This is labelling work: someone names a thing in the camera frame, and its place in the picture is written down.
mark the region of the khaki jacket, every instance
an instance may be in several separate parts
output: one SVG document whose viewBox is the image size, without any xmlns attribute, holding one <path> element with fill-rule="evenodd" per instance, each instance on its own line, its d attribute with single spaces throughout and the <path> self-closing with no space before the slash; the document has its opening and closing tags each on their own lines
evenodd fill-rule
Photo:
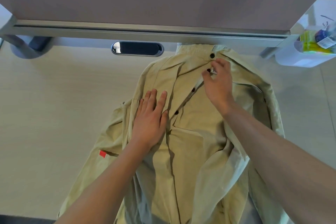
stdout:
<svg viewBox="0 0 336 224">
<path fill-rule="evenodd" d="M 139 100 L 155 88 L 158 98 L 162 91 L 168 93 L 166 134 L 137 169 L 115 223 L 238 223 L 248 193 L 264 224 L 287 223 L 287 214 L 206 97 L 201 72 L 216 58 L 231 63 L 235 101 L 283 137 L 273 89 L 254 67 L 222 45 L 179 46 L 175 56 L 151 63 L 141 74 L 134 97 L 113 112 L 60 214 L 131 140 Z M 107 153 L 105 158 L 100 150 Z"/>
</svg>

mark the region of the person's left arm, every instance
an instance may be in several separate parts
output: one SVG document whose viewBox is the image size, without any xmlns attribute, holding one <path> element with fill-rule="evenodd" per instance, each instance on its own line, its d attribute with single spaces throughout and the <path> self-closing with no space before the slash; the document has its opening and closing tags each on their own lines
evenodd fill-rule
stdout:
<svg viewBox="0 0 336 224">
<path fill-rule="evenodd" d="M 167 92 L 163 91 L 157 105 L 156 93 L 155 89 L 148 91 L 145 99 L 140 100 L 132 138 L 125 149 L 55 224 L 114 222 L 135 171 L 165 132 L 168 112 L 162 110 Z"/>
</svg>

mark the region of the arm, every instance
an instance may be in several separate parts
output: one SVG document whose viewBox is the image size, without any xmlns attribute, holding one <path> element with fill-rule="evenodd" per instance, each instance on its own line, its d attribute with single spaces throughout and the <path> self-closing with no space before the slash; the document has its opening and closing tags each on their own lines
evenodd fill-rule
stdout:
<svg viewBox="0 0 336 224">
<path fill-rule="evenodd" d="M 140 100 L 132 139 L 117 159 L 91 184 L 56 224 L 113 223 L 128 184 L 142 159 L 165 132 L 168 112 L 162 113 L 167 92 L 163 91 L 157 106 L 156 90 Z"/>
<path fill-rule="evenodd" d="M 286 213 L 295 223 L 336 222 L 336 171 L 309 155 L 238 106 L 232 96 L 230 63 L 212 62 L 215 79 L 202 73 L 205 91 L 229 124 Z"/>
</svg>

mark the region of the white container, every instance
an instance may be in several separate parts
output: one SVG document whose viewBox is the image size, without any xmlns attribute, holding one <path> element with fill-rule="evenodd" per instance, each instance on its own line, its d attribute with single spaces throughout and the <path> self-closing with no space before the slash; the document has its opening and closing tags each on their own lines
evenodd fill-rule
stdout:
<svg viewBox="0 0 336 224">
<path fill-rule="evenodd" d="M 275 60 L 284 66 L 314 67 L 335 57 L 336 54 L 320 52 L 303 53 L 302 42 L 295 41 L 275 53 Z"/>
</svg>

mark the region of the person's left hand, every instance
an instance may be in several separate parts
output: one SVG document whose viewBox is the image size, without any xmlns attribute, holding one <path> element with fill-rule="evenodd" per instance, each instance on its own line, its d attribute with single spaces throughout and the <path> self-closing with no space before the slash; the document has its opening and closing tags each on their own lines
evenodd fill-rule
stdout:
<svg viewBox="0 0 336 224">
<path fill-rule="evenodd" d="M 162 110 L 166 103 L 167 92 L 163 91 L 156 104 L 157 90 L 147 91 L 145 99 L 140 100 L 134 120 L 132 140 L 148 148 L 148 151 L 159 142 L 166 129 L 168 111 Z"/>
</svg>

